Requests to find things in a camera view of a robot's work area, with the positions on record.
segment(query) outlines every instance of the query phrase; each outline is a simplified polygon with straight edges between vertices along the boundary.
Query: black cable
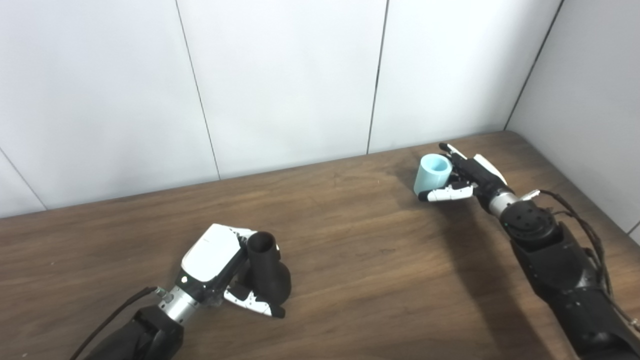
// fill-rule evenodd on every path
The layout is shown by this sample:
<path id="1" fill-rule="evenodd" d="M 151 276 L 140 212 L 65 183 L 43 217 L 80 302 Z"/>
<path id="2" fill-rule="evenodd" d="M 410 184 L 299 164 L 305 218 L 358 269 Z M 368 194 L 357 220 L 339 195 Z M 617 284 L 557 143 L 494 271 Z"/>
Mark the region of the black cable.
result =
<path id="1" fill-rule="evenodd" d="M 108 318 L 106 318 L 102 324 L 100 324 L 100 326 L 97 327 L 97 329 L 95 329 L 86 339 L 85 341 L 80 345 L 80 347 L 76 350 L 76 352 L 74 352 L 73 355 L 71 355 L 71 358 L 69 360 L 76 360 L 78 356 L 80 356 L 80 353 L 84 350 L 84 348 L 86 348 L 87 345 L 89 345 L 89 343 L 91 342 L 91 340 L 93 340 L 93 338 L 95 338 L 96 335 L 98 335 L 98 333 L 100 331 L 102 331 L 107 325 L 109 325 L 109 323 L 116 317 L 118 316 L 118 314 L 120 314 L 122 312 L 122 310 L 124 310 L 127 306 L 133 304 L 134 302 L 138 301 L 139 299 L 142 299 L 143 297 L 147 296 L 148 294 L 151 294 L 152 292 L 154 292 L 157 289 L 157 286 L 151 286 L 151 287 L 146 287 L 142 290 L 140 290 L 139 292 L 137 292 L 135 295 L 133 295 L 132 297 L 130 297 L 127 301 L 124 302 L 124 304 L 120 305 L 119 308 L 116 309 L 116 311 L 114 311 L 111 315 L 109 315 Z"/>
<path id="2" fill-rule="evenodd" d="M 605 289 L 606 289 L 606 291 L 604 292 L 605 296 L 611 303 L 611 306 L 613 306 L 616 312 L 629 324 L 629 326 L 633 327 L 637 332 L 640 332 L 640 321 L 638 319 L 635 319 L 629 316 L 624 310 L 622 310 L 622 308 L 618 305 L 618 303 L 613 299 L 613 288 L 611 287 L 611 278 L 609 277 L 609 271 L 607 270 L 607 266 L 604 262 L 604 246 L 602 245 L 602 239 L 600 239 L 598 234 L 596 234 L 591 224 L 589 224 L 583 218 L 578 216 L 578 213 L 575 212 L 573 207 L 566 200 L 564 200 L 559 194 L 550 192 L 548 190 L 540 190 L 540 193 L 553 197 L 556 201 L 558 201 L 560 204 L 562 204 L 562 206 L 564 206 L 567 209 L 567 211 L 556 211 L 554 215 L 564 214 L 578 221 L 578 224 L 580 224 L 580 226 L 582 227 L 582 230 L 584 230 L 584 232 L 587 234 L 587 237 L 589 238 L 593 246 L 593 250 L 586 248 L 584 249 L 584 251 L 587 254 L 587 256 L 595 262 L 596 268 L 599 269 L 600 274 L 603 277 L 602 280 L 605 283 Z"/>
<path id="3" fill-rule="evenodd" d="M 607 293 L 609 294 L 610 297 L 613 297 L 613 288 L 611 286 L 611 278 L 609 277 L 609 269 L 607 268 L 607 263 L 605 262 L 604 247 L 602 246 L 602 240 L 600 239 L 600 237 L 596 234 L 595 230 L 593 230 L 591 225 L 588 222 L 586 222 L 584 219 L 582 219 L 578 215 L 578 213 L 574 210 L 573 206 L 571 206 L 571 204 L 569 204 L 569 202 L 567 202 L 562 196 L 560 196 L 557 193 L 550 192 L 548 190 L 540 190 L 540 193 L 549 195 L 552 198 L 554 198 L 554 200 L 558 201 L 562 206 L 564 206 L 564 208 L 567 209 L 568 212 L 565 214 L 573 217 L 578 221 L 578 224 L 580 224 L 580 227 L 582 228 L 582 230 L 584 230 L 584 232 L 587 234 L 587 237 L 589 238 L 591 245 L 593 246 L 593 250 L 596 252 L 596 255 L 600 260 L 600 273 L 601 273 L 600 275 L 604 280 Z"/>
<path id="4" fill-rule="evenodd" d="M 602 240 L 600 239 L 600 237 L 596 234 L 595 230 L 593 230 L 593 228 L 588 222 L 586 222 L 584 219 L 580 217 L 576 217 L 576 214 L 570 213 L 568 211 L 556 211 L 555 213 L 553 213 L 553 215 L 558 215 L 558 214 L 564 214 L 576 219 L 576 221 L 578 221 L 578 223 L 585 230 L 585 233 L 587 234 L 587 237 L 589 238 L 591 245 L 595 249 L 595 257 L 598 259 L 598 266 L 597 266 L 598 280 L 604 283 L 605 288 L 607 290 L 607 294 L 609 296 L 613 296 L 613 287 L 611 286 L 611 278 L 609 277 L 609 271 L 605 267 L 605 265 L 602 264 L 604 260 L 604 247 L 602 246 Z"/>

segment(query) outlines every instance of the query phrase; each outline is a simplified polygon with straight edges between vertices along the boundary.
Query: silver metal cylinder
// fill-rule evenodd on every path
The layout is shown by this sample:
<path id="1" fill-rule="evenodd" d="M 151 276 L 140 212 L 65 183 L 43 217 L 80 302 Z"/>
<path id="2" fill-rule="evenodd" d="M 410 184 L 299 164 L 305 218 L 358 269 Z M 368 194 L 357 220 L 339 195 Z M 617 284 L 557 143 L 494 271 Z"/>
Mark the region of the silver metal cylinder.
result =
<path id="1" fill-rule="evenodd" d="M 184 325 L 199 306 L 200 304 L 193 297 L 178 286 L 174 286 L 158 304 L 160 310 L 181 325 Z"/>
<path id="2" fill-rule="evenodd" d="M 489 203 L 489 212 L 495 217 L 500 218 L 502 212 L 511 204 L 520 201 L 514 193 L 503 192 L 494 197 Z"/>

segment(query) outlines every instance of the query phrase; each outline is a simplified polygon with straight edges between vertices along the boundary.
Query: black robot forearm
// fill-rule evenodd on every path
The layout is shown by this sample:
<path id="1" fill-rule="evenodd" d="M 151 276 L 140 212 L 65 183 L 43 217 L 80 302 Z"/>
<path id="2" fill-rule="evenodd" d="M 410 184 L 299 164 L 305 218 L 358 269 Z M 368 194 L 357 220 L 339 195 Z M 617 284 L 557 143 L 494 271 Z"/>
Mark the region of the black robot forearm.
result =
<path id="1" fill-rule="evenodd" d="M 613 307 L 592 260 L 570 230 L 531 200 L 499 216 L 534 292 L 553 310 L 576 354 L 639 360 L 640 340 Z"/>
<path id="2" fill-rule="evenodd" d="M 182 346 L 183 333 L 184 328 L 159 307 L 143 307 L 85 360 L 169 360 Z"/>

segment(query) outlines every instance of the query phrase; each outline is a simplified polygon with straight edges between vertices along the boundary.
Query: light blue cup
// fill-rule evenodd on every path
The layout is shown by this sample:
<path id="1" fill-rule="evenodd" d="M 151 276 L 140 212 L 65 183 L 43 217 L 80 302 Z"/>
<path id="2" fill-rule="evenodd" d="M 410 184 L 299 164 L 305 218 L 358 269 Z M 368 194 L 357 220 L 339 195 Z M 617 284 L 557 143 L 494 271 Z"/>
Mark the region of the light blue cup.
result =
<path id="1" fill-rule="evenodd" d="M 445 186 L 452 166 L 449 159 L 439 154 L 426 154 L 420 159 L 418 175 L 415 177 L 413 192 L 418 195 L 420 192 L 433 190 Z"/>

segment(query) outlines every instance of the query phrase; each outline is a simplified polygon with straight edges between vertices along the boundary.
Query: wooden table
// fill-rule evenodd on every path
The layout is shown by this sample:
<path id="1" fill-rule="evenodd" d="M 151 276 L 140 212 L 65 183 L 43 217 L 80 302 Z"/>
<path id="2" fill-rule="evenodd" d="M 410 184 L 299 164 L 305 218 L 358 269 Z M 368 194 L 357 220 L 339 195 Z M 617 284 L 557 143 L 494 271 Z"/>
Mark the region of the wooden table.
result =
<path id="1" fill-rule="evenodd" d="M 548 161 L 510 132 L 452 143 L 485 155 L 519 194 L 563 194 L 604 239 L 618 302 L 640 316 L 640 247 Z M 0 359 L 68 358 L 134 292 L 170 287 L 182 255 L 214 222 L 276 236 L 292 274 L 287 317 L 232 304 L 203 309 L 175 359 L 572 359 L 497 221 L 475 199 L 418 202 L 413 180 L 429 152 L 439 150 L 423 145 L 0 220 Z M 97 340 L 156 302 L 132 306 Z"/>

